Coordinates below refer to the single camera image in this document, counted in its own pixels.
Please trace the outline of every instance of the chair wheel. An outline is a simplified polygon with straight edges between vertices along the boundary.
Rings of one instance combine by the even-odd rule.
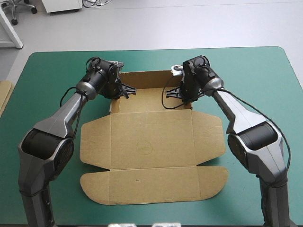
[[[12,24],[12,25],[17,25],[17,24],[18,24],[18,21],[17,21],[16,19],[12,19],[12,20],[11,20],[11,24]]]
[[[31,8],[30,11],[31,11],[33,14],[36,14],[36,13],[37,13],[37,8]]]

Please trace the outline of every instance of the cardboard box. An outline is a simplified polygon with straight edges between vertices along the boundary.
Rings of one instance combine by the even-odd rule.
[[[5,80],[0,81],[0,117],[9,101],[10,95],[14,90],[14,86],[11,82]]]
[[[225,152],[221,119],[193,111],[191,105],[164,109],[161,93],[172,77],[170,71],[120,76],[123,83],[137,88],[137,94],[112,100],[110,115],[81,129],[81,161],[110,170],[81,177],[86,195],[106,205],[215,196],[226,184],[227,169],[197,165]],[[180,80],[174,77],[168,86],[176,87]],[[182,103],[176,98],[164,102]]]

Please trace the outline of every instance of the wire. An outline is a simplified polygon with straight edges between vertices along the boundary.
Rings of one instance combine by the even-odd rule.
[[[82,0],[82,4],[85,8],[101,8],[102,6],[110,3],[112,0],[105,0],[105,2],[102,2],[102,0]]]
[[[182,104],[180,104],[180,105],[177,105],[177,106],[174,106],[174,107],[166,107],[166,106],[164,105],[164,102],[163,102],[163,94],[164,94],[165,88],[168,86],[169,82],[172,80],[173,77],[174,77],[174,76],[172,76],[172,77],[167,81],[167,83],[165,84],[165,86],[164,86],[164,88],[163,88],[163,90],[162,90],[161,101],[162,101],[162,106],[163,106],[165,109],[169,109],[169,110],[176,109],[176,108],[178,108],[178,107],[180,107],[180,106],[182,106],[182,105],[186,105],[187,103],[189,103],[189,102],[191,102],[191,101],[193,101],[193,100],[196,100],[196,99],[198,99],[198,98],[200,98],[200,97],[205,96],[205,92],[213,90],[213,91],[222,91],[222,92],[225,92],[225,93],[230,94],[230,95],[233,96],[235,99],[238,99],[239,101],[241,101],[241,102],[244,103],[245,105],[249,106],[250,108],[254,109],[256,112],[258,112],[259,114],[261,114],[262,116],[264,116],[267,120],[269,120],[269,121],[278,129],[278,131],[281,133],[281,135],[282,135],[282,137],[283,137],[283,139],[284,139],[284,141],[285,141],[285,144],[286,144],[286,146],[287,146],[287,151],[288,151],[288,161],[287,161],[287,166],[286,166],[286,171],[285,171],[284,177],[283,177],[282,179],[280,179],[279,181],[276,181],[276,182],[273,182],[273,183],[271,183],[271,184],[268,184],[268,187],[279,188],[279,187],[284,186],[284,185],[287,183],[287,180],[285,180],[285,179],[287,179],[287,173],[288,173],[288,170],[289,170],[289,167],[290,167],[290,162],[291,162],[291,158],[292,158],[292,153],[291,153],[291,149],[290,149],[290,146],[289,146],[289,143],[288,143],[288,141],[287,141],[286,136],[284,135],[284,133],[282,132],[282,130],[279,128],[279,126],[278,126],[271,118],[269,118],[267,115],[265,115],[264,113],[262,113],[259,109],[257,109],[257,108],[254,107],[253,105],[251,105],[251,104],[249,104],[248,102],[244,101],[243,99],[237,97],[237,96],[236,96],[234,93],[232,93],[231,91],[225,90],[225,89],[223,89],[223,88],[212,88],[212,89],[209,89],[209,90],[205,90],[205,91],[203,91],[203,93],[202,93],[201,95],[199,95],[199,96],[197,96],[197,97],[195,97],[195,98],[189,99],[189,100],[187,100],[186,102],[184,102],[184,103],[182,103]]]
[[[173,78],[174,78],[174,76],[172,76],[171,78],[169,78],[169,80],[166,82],[166,84],[165,84],[165,86],[164,86],[164,88],[163,88],[163,90],[162,90],[161,102],[162,102],[162,106],[163,106],[165,109],[168,109],[168,110],[177,109],[178,107],[183,106],[183,105],[187,105],[188,103],[190,103],[190,102],[192,102],[192,101],[194,101],[194,100],[196,100],[196,99],[198,99],[198,98],[201,98],[201,97],[203,97],[203,96],[205,95],[205,94],[198,95],[198,96],[196,96],[196,97],[194,97],[194,98],[191,98],[191,99],[189,99],[189,100],[187,100],[187,101],[181,103],[180,105],[177,105],[177,106],[174,106],[174,107],[167,107],[167,106],[165,106],[164,100],[163,100],[163,94],[164,94],[165,88],[168,86],[169,82],[170,82]]]
[[[79,93],[81,95],[81,98],[80,98],[80,101],[79,101],[79,111],[78,111],[78,116],[77,116],[77,121],[76,121],[76,126],[75,126],[75,130],[74,130],[74,133],[72,135],[72,138],[71,138],[71,142],[69,144],[69,148],[68,150],[71,148],[74,140],[75,140],[75,137],[76,137],[76,133],[77,133],[77,130],[78,130],[78,126],[79,126],[79,122],[80,122],[80,115],[81,115],[81,111],[82,111],[82,108],[83,108],[83,97],[85,97],[86,99],[87,96],[85,94],[85,92],[79,90],[78,88],[76,87],[70,87],[69,89],[66,90],[66,92],[64,93],[64,95],[62,96],[61,100],[60,100],[60,107],[62,106],[62,101],[63,99],[65,98],[65,96],[67,95],[67,93],[72,90],[72,89],[76,89],[76,93]]]
[[[222,92],[225,92],[225,93],[228,93],[230,94],[231,96],[233,96],[234,98],[238,99],[239,101],[243,102],[244,104],[248,105],[250,108],[254,109],[255,111],[257,111],[259,114],[261,114],[262,116],[264,116],[266,119],[268,119],[277,129],[278,131],[281,133],[284,141],[285,141],[285,144],[287,146],[287,150],[288,150],[288,161],[287,161],[287,166],[286,166],[286,174],[288,172],[288,169],[289,169],[289,166],[290,166],[290,162],[291,162],[291,158],[292,158],[292,153],[291,153],[291,150],[290,150],[290,146],[288,144],[288,141],[286,139],[286,136],[284,135],[284,133],[282,132],[282,130],[279,128],[279,126],[271,119],[269,118],[268,116],[266,116],[264,113],[262,113],[260,110],[258,110],[257,108],[255,108],[253,105],[249,104],[248,102],[244,101],[243,99],[237,97],[235,94],[233,94],[232,92],[228,91],[228,90],[225,90],[225,89],[216,89],[217,91],[222,91]]]

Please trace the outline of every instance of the chair leg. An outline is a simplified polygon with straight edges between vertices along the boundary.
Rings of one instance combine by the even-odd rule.
[[[18,4],[18,6],[26,6],[26,7],[30,7],[30,8],[36,8],[36,6],[34,6],[34,5],[28,5],[28,4],[25,4],[25,3]]]
[[[16,11],[16,5],[12,5],[11,7],[11,14],[13,16],[13,19],[16,19],[16,14],[15,14],[15,11]]]

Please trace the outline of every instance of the black bracket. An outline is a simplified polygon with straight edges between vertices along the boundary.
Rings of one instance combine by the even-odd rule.
[[[198,96],[202,95],[203,91],[202,89],[199,89]],[[180,86],[175,87],[172,90],[166,91],[166,98],[172,97],[172,98],[182,98],[181,92],[180,92]]]
[[[134,87],[121,83],[121,88],[122,88],[122,95],[124,95],[125,98],[129,98],[128,95],[131,95],[131,94],[136,95],[137,89]]]

